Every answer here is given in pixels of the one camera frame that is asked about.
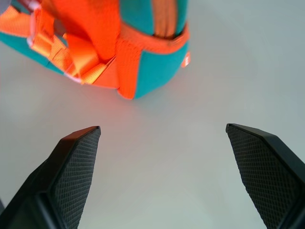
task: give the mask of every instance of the white table surface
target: white table surface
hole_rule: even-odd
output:
[[[102,129],[80,229],[263,229],[225,133],[278,135],[305,161],[305,1],[191,0],[191,64],[139,100],[80,86],[0,44],[0,197],[59,139]]]

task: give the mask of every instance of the orange and teal backpack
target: orange and teal backpack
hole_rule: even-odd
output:
[[[78,83],[134,99],[188,64],[186,9],[187,0],[12,0],[0,41]]]

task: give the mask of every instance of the white floor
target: white floor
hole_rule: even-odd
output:
[[[123,100],[0,44],[0,197],[65,135],[102,136],[80,229],[263,229],[227,123],[278,135],[305,161],[305,1],[191,0],[191,64]]]

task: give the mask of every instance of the small orange tag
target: small orange tag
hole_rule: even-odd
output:
[[[191,55],[190,52],[187,52],[187,54],[185,55],[185,58],[181,64],[181,67],[185,68],[191,61]]]

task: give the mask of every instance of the mesh texture pad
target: mesh texture pad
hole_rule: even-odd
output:
[[[76,143],[51,189],[51,198],[68,229],[76,229],[91,186],[100,129]]]
[[[277,229],[300,195],[297,180],[258,137],[229,126],[242,182],[268,229]]]

